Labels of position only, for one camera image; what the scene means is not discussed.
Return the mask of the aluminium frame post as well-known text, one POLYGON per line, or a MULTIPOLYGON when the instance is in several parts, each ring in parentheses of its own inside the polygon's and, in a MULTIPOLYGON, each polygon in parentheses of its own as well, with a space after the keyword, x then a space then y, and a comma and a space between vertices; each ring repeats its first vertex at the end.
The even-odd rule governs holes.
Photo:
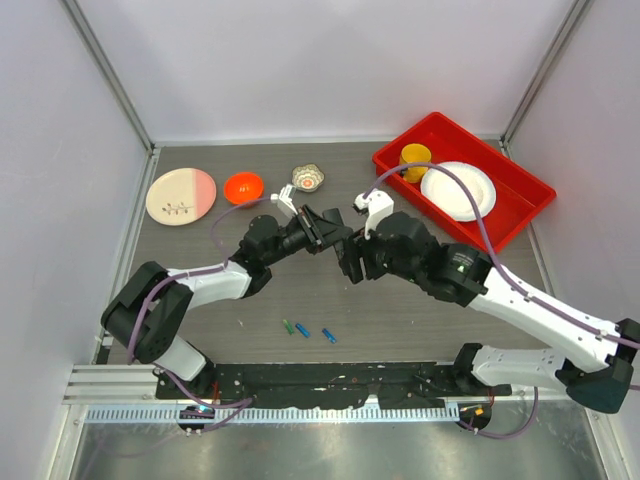
POLYGON ((595 4, 593 0, 574 0, 554 34, 548 48, 539 62, 533 77, 529 81, 513 115, 500 137, 501 145, 507 149, 531 110, 538 95, 550 79, 572 37, 578 31, 589 10, 595 4))
POLYGON ((98 39, 80 3, 76 0, 60 0, 59 4, 68 16, 72 26, 84 44, 102 78, 106 82, 109 90, 116 100, 116 103, 133 129, 136 137, 143 145, 146 152, 152 152, 154 150, 155 143, 145 128, 134 103, 126 92, 124 85, 107 55, 107 52, 98 39))

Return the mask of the blue battery near green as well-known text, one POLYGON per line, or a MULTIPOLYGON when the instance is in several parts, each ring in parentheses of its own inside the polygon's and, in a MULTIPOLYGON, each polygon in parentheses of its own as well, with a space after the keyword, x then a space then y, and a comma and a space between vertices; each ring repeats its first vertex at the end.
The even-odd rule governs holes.
POLYGON ((301 325, 300 323, 296 323, 296 324, 295 324, 295 328, 296 328, 296 330, 298 330, 298 331, 301 333, 301 335, 303 335, 305 338, 309 338, 309 337, 310 337, 310 335, 311 335, 311 334, 310 334, 310 332, 309 332, 309 331, 308 331, 308 330, 307 330, 303 325, 301 325))

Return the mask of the pink cream floral plate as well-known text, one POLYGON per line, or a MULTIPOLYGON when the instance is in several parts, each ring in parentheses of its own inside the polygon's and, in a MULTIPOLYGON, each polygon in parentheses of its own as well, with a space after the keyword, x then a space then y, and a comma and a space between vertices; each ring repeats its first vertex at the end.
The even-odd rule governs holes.
POLYGON ((151 184, 145 208, 161 225, 183 226, 204 217, 216 196, 216 183, 208 173, 196 168, 179 168, 161 175, 151 184))

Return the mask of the aluminium right frame post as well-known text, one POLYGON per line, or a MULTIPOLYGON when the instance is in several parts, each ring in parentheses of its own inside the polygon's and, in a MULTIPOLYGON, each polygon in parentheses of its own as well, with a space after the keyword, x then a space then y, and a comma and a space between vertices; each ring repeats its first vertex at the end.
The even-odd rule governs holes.
POLYGON ((507 149, 531 110, 538 95, 550 79, 572 37, 578 31, 589 10, 595 4, 593 0, 574 0, 554 34, 548 48, 539 62, 533 77, 529 81, 513 115, 500 137, 501 145, 507 149))

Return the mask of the yellow mug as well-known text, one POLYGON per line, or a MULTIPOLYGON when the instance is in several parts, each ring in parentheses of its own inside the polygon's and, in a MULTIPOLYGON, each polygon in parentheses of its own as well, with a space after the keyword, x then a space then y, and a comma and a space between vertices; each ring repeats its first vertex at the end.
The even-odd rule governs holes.
POLYGON ((400 171, 402 178, 411 184, 419 183, 428 168, 419 164, 429 163, 432 153, 429 148, 419 143, 405 145, 400 153, 399 164, 403 166, 400 171))

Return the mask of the aluminium front frame rail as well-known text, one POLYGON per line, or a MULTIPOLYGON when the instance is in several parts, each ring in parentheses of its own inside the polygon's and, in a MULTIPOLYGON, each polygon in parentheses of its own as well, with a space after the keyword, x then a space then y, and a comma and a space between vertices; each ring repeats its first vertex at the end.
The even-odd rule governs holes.
MULTIPOLYGON (((516 380, 494 381, 486 386, 508 384, 512 394, 496 397, 514 399, 530 394, 529 383, 516 380)), ((142 403, 185 399, 179 388, 157 367, 145 365, 87 365, 73 368, 63 394, 66 404, 142 403)), ((449 397, 450 400, 485 400, 488 397, 449 397)))

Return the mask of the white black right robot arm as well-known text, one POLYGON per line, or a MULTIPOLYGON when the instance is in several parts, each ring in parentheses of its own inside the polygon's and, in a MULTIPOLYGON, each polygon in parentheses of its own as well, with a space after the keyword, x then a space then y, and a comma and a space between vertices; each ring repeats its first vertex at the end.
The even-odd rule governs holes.
POLYGON ((429 296, 501 319, 543 342, 542 350, 465 344, 451 371, 457 391, 519 384, 565 392, 601 413, 618 412, 631 389, 639 325, 582 312, 533 287, 485 252, 441 244, 419 220, 395 212, 336 247, 352 283, 386 274, 429 296))

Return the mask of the orange plastic bowl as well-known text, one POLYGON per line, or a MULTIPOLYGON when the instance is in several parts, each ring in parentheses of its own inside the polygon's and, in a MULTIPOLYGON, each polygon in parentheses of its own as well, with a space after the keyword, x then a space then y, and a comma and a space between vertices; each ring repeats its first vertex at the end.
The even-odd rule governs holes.
POLYGON ((259 199, 264 193, 264 182, 254 172, 238 172, 225 182, 223 194, 232 205, 241 205, 259 199))

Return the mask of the red plastic bin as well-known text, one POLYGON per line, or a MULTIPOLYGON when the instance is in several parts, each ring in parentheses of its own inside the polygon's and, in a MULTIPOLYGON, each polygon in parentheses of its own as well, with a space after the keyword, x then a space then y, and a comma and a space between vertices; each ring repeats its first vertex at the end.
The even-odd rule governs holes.
MULTIPOLYGON (((502 251, 556 198, 551 186, 439 112, 428 114, 374 153, 372 161, 376 173, 381 175, 398 167, 402 148, 411 143, 429 148, 432 153, 430 162, 436 166, 448 161, 464 162, 479 168, 492 180, 497 190, 497 201, 482 220, 496 252, 502 251)), ((458 183, 471 202, 475 216, 480 215, 464 184, 449 171, 443 173, 458 183)), ((453 220, 422 195, 421 181, 408 183, 396 172, 386 179, 386 183, 455 240, 481 250, 486 248, 477 219, 470 222, 453 220)))

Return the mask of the blue battery lower right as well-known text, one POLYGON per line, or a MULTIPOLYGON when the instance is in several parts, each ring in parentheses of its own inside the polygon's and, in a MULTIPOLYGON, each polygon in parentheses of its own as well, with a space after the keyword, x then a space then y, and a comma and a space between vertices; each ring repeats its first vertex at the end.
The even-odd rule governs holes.
POLYGON ((335 344, 337 342, 335 336, 328 329, 323 328, 322 333, 332 344, 335 344))

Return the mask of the small patterned ceramic bowl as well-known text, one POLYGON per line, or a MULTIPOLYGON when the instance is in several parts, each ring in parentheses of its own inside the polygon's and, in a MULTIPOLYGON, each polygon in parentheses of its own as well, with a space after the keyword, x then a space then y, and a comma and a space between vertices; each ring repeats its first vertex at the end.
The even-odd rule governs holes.
POLYGON ((297 166, 292 170, 292 184, 303 192, 316 191, 324 180, 324 172, 314 163, 297 166))

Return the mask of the aluminium left frame post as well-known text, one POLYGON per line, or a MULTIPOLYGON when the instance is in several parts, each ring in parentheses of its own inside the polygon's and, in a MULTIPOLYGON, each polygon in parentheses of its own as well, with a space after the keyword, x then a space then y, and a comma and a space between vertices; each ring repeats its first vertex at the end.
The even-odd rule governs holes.
POLYGON ((136 137, 143 145, 146 152, 152 152, 154 150, 155 143, 145 128, 134 103, 126 92, 124 85, 107 55, 107 52, 98 39, 80 3, 76 0, 60 0, 59 4, 68 16, 72 26, 84 44, 102 78, 106 82, 109 90, 116 100, 116 103, 133 129, 136 137))

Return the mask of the white paper plate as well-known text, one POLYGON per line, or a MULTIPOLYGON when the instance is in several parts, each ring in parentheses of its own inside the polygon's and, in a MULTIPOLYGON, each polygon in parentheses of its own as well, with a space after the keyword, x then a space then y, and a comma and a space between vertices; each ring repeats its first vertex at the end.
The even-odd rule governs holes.
MULTIPOLYGON (((497 190, 487 174, 477 167, 459 161, 443 162, 439 163, 439 166, 455 175, 464 184, 482 217, 493 210, 497 201, 497 190)), ((458 222, 476 220, 472 204, 463 189, 442 171, 428 169, 422 177, 420 190, 426 199, 453 220, 458 222)))

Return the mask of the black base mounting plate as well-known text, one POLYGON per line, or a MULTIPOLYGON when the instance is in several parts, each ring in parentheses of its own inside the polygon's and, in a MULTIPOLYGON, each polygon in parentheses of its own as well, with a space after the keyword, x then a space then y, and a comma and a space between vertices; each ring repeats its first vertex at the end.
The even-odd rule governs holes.
POLYGON ((440 407, 449 397, 506 397, 508 384, 483 386, 436 362, 212 364, 184 384, 195 397, 253 408, 345 410, 377 397, 380 408, 440 407))

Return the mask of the black remote control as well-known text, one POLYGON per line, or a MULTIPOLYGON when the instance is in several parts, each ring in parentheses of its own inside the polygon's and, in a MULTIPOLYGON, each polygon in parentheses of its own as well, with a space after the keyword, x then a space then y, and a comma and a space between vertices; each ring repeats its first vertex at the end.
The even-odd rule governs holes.
POLYGON ((330 225, 332 228, 344 227, 344 221, 338 208, 332 208, 323 211, 322 218, 324 219, 326 224, 330 225))

